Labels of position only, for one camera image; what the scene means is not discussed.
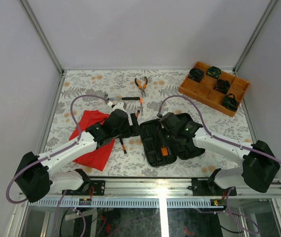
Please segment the small black orange screwdriver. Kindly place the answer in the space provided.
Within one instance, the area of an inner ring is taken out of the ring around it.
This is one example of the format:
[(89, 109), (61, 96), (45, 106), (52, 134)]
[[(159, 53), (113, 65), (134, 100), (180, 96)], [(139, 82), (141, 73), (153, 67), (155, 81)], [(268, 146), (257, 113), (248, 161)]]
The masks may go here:
[(122, 146), (123, 153), (124, 153), (124, 154), (127, 154), (127, 150), (126, 150), (126, 148), (125, 148), (123, 139), (122, 139), (122, 138), (119, 138), (119, 141), (120, 141), (120, 144), (121, 144), (121, 146)]

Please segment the black plastic tool case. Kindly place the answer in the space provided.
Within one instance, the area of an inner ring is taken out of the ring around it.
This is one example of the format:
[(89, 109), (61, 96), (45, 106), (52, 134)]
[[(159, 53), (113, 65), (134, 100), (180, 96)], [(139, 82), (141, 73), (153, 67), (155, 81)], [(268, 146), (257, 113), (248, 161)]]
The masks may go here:
[[(179, 118), (187, 118), (190, 116), (188, 113), (177, 115)], [(181, 145), (172, 140), (168, 132), (160, 124), (159, 118), (140, 124), (139, 129), (145, 156), (149, 165), (152, 167), (172, 164), (178, 158), (181, 160), (188, 160), (190, 158), (199, 157), (205, 153), (205, 149), (196, 147), (193, 141), (186, 145)], [(168, 156), (165, 157), (161, 153), (161, 129), (163, 130), (165, 144), (168, 149)]]

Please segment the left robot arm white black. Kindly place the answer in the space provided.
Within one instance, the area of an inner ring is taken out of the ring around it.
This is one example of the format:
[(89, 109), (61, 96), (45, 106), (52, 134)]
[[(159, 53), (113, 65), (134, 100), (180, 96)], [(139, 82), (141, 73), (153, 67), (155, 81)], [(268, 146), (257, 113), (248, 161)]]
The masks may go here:
[(101, 123), (97, 122), (82, 131), (81, 135), (50, 152), (34, 155), (26, 153), (17, 168), (15, 182), (30, 202), (44, 198), (48, 193), (85, 195), (92, 192), (91, 179), (82, 169), (60, 172), (75, 159), (110, 144), (117, 138), (139, 135), (135, 113), (113, 110)]

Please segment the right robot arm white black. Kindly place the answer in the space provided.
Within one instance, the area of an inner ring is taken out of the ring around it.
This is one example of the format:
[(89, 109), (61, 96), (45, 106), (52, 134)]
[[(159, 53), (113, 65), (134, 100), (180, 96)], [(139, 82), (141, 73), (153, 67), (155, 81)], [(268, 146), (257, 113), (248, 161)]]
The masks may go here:
[(212, 173), (207, 188), (213, 195), (239, 185), (248, 185), (257, 192), (266, 193), (280, 169), (280, 164), (273, 159), (272, 150), (261, 140), (254, 144), (240, 143), (212, 133), (204, 124), (184, 121), (174, 113), (165, 114), (159, 122), (173, 141), (181, 145), (193, 143), (198, 149), (212, 151), (238, 164), (236, 168)]

